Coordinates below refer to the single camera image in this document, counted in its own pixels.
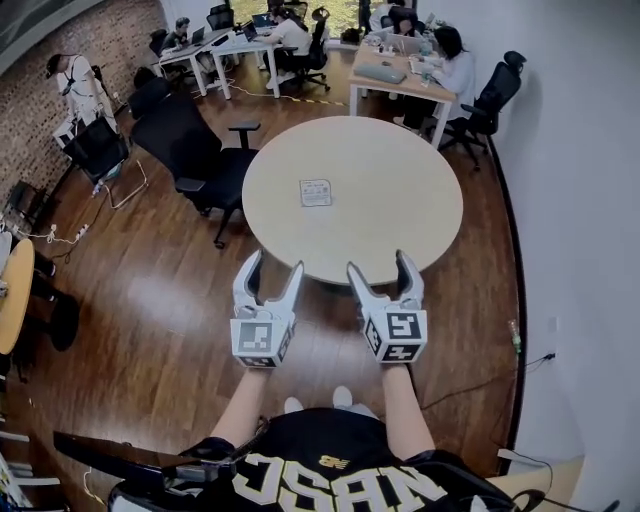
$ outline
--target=black and white marker cube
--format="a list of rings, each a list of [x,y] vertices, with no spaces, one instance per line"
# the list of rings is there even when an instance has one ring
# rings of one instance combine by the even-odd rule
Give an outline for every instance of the black and white marker cube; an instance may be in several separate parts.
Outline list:
[[[374,311],[362,332],[380,363],[412,363],[427,344],[427,312]]]
[[[280,320],[231,320],[231,351],[250,368],[275,368],[282,364],[292,337],[289,324]]]

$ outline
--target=black cap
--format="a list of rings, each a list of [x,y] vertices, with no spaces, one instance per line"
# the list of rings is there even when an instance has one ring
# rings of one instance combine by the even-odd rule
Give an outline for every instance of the black cap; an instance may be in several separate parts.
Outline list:
[[[49,60],[47,61],[47,78],[51,78],[52,75],[58,72],[58,64],[60,63],[61,58],[62,55],[60,55],[59,53],[56,53],[49,58]]]

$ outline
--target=desk leg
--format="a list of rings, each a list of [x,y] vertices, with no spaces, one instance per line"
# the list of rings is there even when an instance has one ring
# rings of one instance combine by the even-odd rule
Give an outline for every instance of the desk leg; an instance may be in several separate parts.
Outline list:
[[[193,69],[193,74],[196,76],[196,82],[198,82],[198,88],[200,89],[200,94],[202,96],[207,95],[207,88],[204,85],[204,80],[202,79],[202,73],[200,73],[200,65],[196,60],[196,56],[192,55],[189,57],[189,62],[191,62],[191,69]]]
[[[442,110],[440,111],[440,119],[438,119],[438,124],[436,125],[436,131],[433,132],[433,139],[431,140],[431,145],[438,149],[440,146],[440,140],[442,139],[442,134],[444,133],[444,127],[447,124],[447,120],[449,119],[449,111],[451,110],[451,103],[443,103]]]
[[[227,83],[227,77],[224,75],[224,66],[222,65],[222,61],[220,60],[220,55],[218,55],[217,53],[214,53],[213,62],[216,65],[216,71],[218,72],[220,85],[222,85],[222,93],[224,94],[225,99],[230,100],[231,93],[229,92],[229,84]]]
[[[273,97],[280,97],[280,84],[278,83],[278,68],[276,68],[276,59],[273,56],[273,45],[267,48],[267,58],[269,59],[269,71],[273,78]]]
[[[351,86],[351,98],[349,99],[349,115],[358,115],[358,98],[360,96],[359,87],[357,85]]]

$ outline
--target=person's left hand gripper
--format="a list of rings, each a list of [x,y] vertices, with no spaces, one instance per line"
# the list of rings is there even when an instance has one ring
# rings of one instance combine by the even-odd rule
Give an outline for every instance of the person's left hand gripper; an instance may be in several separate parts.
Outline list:
[[[275,368],[282,364],[293,337],[296,315],[293,308],[304,275],[298,262],[278,299],[262,304],[260,268],[264,253],[254,252],[233,281],[235,318],[231,319],[231,352],[240,364],[250,368]]]

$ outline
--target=white paper on table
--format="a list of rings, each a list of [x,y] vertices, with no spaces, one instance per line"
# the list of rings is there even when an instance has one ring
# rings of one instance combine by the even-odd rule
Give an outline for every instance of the white paper on table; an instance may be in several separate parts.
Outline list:
[[[331,183],[329,180],[300,180],[302,206],[331,206]]]

